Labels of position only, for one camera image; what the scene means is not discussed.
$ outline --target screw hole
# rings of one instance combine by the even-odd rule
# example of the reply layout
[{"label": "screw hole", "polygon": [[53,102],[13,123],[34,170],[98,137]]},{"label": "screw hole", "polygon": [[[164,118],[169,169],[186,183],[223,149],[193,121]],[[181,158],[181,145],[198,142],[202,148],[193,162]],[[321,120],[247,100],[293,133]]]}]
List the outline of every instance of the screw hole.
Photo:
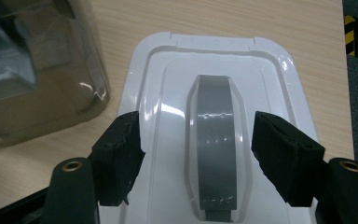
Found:
[{"label": "screw hole", "polygon": [[339,164],[345,169],[358,173],[358,164],[352,161],[340,161]]},{"label": "screw hole", "polygon": [[73,172],[75,170],[78,170],[80,169],[80,167],[83,165],[83,162],[81,161],[70,161],[68,163],[66,163],[62,169],[65,171],[65,172]]}]

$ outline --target table surface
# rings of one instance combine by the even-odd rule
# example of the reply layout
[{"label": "table surface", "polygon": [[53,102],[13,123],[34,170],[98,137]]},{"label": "table surface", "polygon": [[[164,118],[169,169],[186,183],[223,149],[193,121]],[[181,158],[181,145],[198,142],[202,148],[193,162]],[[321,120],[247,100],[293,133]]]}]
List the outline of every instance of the table surface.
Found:
[{"label": "table surface", "polygon": [[325,159],[353,158],[341,0],[91,0],[111,101],[91,121],[0,149],[0,208],[48,185],[59,162],[87,157],[114,120],[129,62],[146,36],[262,36],[289,51],[306,93]]}]

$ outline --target plastic packaging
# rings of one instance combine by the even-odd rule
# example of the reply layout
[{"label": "plastic packaging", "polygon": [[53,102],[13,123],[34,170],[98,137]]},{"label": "plastic packaging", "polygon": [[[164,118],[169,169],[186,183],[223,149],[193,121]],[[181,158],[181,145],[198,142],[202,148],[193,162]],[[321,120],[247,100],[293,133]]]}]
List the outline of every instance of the plastic packaging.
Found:
[{"label": "plastic packaging", "polygon": [[172,33],[145,38],[132,55],[118,114],[139,110],[145,159],[130,205],[101,207],[102,223],[216,223],[206,220],[198,202],[197,92],[204,75],[226,77],[230,87],[237,172],[232,222],[316,223],[314,206],[285,203],[251,151],[255,111],[281,116],[317,140],[288,52],[259,37]]},{"label": "plastic packaging", "polygon": [[104,110],[110,90],[86,4],[0,0],[0,147]]}]

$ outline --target gray band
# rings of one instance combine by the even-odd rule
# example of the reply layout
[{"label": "gray band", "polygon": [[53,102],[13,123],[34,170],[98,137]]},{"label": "gray band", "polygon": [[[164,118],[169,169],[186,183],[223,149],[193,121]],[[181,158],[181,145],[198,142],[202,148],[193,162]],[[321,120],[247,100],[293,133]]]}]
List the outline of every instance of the gray band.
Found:
[{"label": "gray band", "polygon": [[228,77],[200,76],[197,156],[200,209],[207,220],[230,221],[230,210],[237,209],[237,170]]}]

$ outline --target white plastic tray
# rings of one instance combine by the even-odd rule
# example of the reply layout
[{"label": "white plastic tray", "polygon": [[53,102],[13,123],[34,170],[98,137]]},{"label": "white plastic tray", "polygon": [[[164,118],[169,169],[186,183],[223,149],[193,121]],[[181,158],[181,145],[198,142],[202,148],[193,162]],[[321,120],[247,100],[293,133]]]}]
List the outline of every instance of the white plastic tray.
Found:
[{"label": "white plastic tray", "polygon": [[103,223],[183,224],[202,220],[192,187],[186,135],[188,97],[198,75],[229,77],[235,116],[238,209],[234,223],[316,223],[314,208],[292,208],[251,152],[255,111],[289,120],[317,141],[294,62],[264,38],[158,33],[136,48],[118,114],[140,111],[141,172],[130,205],[100,208]]}]

